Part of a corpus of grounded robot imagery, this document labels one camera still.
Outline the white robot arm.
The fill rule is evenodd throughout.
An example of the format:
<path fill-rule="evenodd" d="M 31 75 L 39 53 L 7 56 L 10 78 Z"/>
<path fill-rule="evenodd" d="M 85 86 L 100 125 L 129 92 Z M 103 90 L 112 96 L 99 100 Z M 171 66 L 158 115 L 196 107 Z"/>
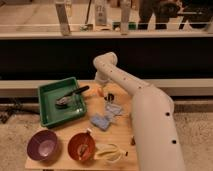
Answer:
<path fill-rule="evenodd" d="M 113 81 L 132 96 L 132 127 L 139 171 L 186 171 L 169 95 L 116 66 L 114 52 L 93 59 L 95 80 Z"/>

